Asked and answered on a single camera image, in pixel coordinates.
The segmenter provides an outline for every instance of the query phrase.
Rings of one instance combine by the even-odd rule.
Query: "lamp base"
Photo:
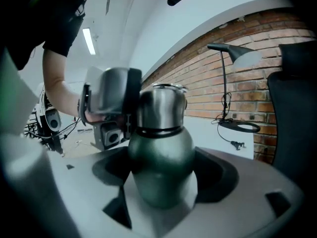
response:
[[[240,132],[247,132],[247,133],[256,133],[260,131],[260,126],[247,121],[239,121],[239,120],[221,120],[219,121],[219,125],[225,127],[227,129],[232,129]],[[252,126],[252,129],[244,128],[242,125],[249,125]]]

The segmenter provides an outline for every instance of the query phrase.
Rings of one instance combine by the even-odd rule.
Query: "desk lamp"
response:
[[[254,123],[240,121],[240,120],[226,119],[226,116],[228,115],[228,112],[230,111],[231,93],[227,93],[226,72],[225,72],[222,52],[229,53],[229,56],[233,62],[234,68],[250,67],[257,64],[262,58],[261,53],[259,51],[255,51],[255,50],[244,48],[244,47],[228,45],[228,44],[220,44],[220,43],[210,43],[207,45],[207,47],[210,50],[220,51],[220,58],[222,63],[223,87],[224,87],[224,94],[222,97],[223,111],[221,114],[221,118],[219,119],[216,118],[216,121],[218,121],[218,125],[228,129],[241,131],[241,132],[249,132],[249,133],[259,132],[260,127]],[[227,104],[227,95],[230,97],[229,104]],[[253,128],[252,129],[244,128],[241,125],[250,125]]]

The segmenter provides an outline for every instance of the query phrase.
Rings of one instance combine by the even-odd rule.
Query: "black t-shirt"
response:
[[[2,41],[18,70],[33,49],[43,48],[67,56],[85,16],[85,0],[14,0],[6,7]]]

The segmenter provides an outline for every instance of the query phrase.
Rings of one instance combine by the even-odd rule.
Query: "person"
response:
[[[84,20],[86,0],[10,0],[4,3],[5,46],[18,70],[33,49],[44,42],[43,78],[46,95],[59,111],[79,117],[79,95],[65,82],[66,58]],[[90,122],[102,117],[85,112]]]

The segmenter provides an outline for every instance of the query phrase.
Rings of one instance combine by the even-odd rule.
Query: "stainless steel thermos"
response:
[[[183,199],[193,171],[194,144],[183,126],[185,91],[177,84],[154,84],[140,94],[128,153],[141,197],[158,208]]]

